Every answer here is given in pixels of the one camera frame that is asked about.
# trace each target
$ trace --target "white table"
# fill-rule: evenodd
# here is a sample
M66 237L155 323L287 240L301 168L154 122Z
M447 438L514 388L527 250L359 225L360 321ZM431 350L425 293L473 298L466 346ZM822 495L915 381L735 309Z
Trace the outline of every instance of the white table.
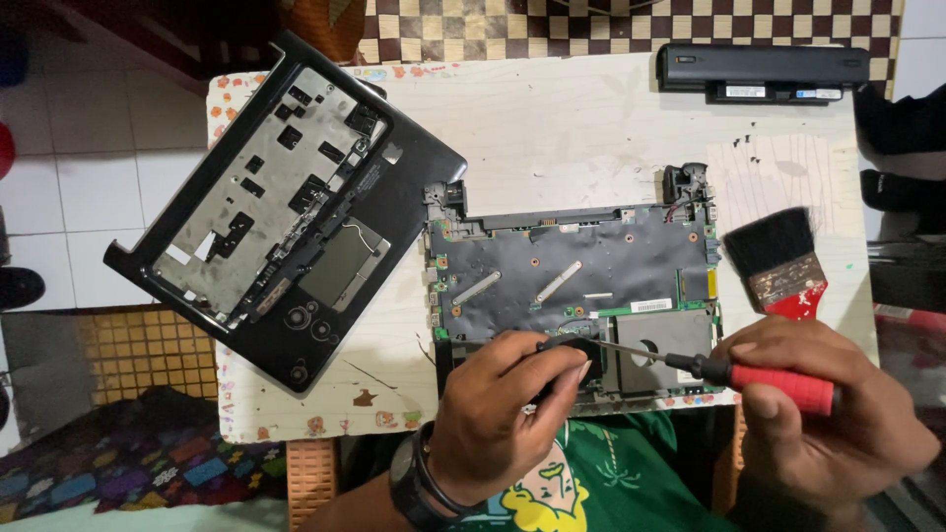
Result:
M349 71L382 86L393 105L466 158L472 215L651 203L660 189L655 172L687 162L709 165L720 235L787 206L809 206L816 251L831 284L818 317L876 363L850 94L823 108L708 106L702 95L658 94L651 54ZM248 95L256 74L230 78L248 81L240 89ZM211 89L208 110L220 105L224 92L242 101L230 86L213 83ZM219 114L208 132L225 118ZM437 384L427 354L432 344L423 269L418 245L305 394L288 392L219 345L225 437L252 442L394 432L432 418ZM718 290L725 331L760 318L725 262ZM737 400L727 391L674 404L625 403L620 411ZM599 414L612 413L607 410Z

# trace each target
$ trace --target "screwdriver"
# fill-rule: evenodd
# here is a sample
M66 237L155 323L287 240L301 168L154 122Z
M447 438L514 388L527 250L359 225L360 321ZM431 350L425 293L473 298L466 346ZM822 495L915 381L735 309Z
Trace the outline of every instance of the screwdriver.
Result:
M588 340L592 344L606 349L615 349L661 361L672 368L689 372L694 379L728 386L737 392L742 392L747 384L753 382L775 386L795 402L799 411L807 414L830 416L832 412L836 411L841 400L841 389L835 386L833 382L792 371L749 367L725 360L707 358L703 355L690 357L674 353L652 353L601 340Z

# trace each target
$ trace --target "hand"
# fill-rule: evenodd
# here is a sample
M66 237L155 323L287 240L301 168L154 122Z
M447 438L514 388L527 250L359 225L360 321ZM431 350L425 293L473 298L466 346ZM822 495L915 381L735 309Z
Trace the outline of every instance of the hand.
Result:
M830 418L803 417L772 386L743 390L744 473L829 519L858 519L862 499L923 470L939 453L936 437L914 416L910 394L820 322L769 316L726 338L713 356L841 386L842 403Z
M457 503L475 505L503 491L552 449L588 364L584 352L566 346L533 355L535 344L547 338L503 332L447 377L428 468ZM552 380L552 394L533 414L523 414Z

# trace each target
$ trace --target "person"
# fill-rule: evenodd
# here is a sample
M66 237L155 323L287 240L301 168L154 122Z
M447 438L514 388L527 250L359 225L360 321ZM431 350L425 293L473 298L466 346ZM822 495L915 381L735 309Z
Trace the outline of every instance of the person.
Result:
M907 391L853 342L814 320L769 316L721 341L712 356L833 381L841 403L830 418L803 417L779 389L748 385L736 505L716 516L664 459L675 448L665 412L567 419L587 357L564 346L529 356L545 338L504 332L449 375L424 447L426 468L455 505L479 506L441 529L861 530L862 500L939 452ZM552 393L523 413L548 382ZM381 474L333 499L299 530L413 530L390 480ZM431 489L421 491L429 508L455 516Z

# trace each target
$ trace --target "bracelet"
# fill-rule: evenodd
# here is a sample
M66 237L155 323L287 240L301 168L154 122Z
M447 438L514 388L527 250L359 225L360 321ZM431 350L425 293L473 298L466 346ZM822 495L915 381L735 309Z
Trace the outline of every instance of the bracelet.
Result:
M433 477L430 476L430 471L427 469L427 458L430 454L428 441L430 440L430 436L432 434L433 421L428 421L421 425L420 429L417 430L417 433L414 434L414 464L417 467L417 476L420 479L421 486L427 490L427 493L429 493L435 501L443 505L444 508L457 514L458 517L478 513L482 503L474 506L466 506L457 503L453 499L447 497L440 487L437 486L437 483L434 482Z

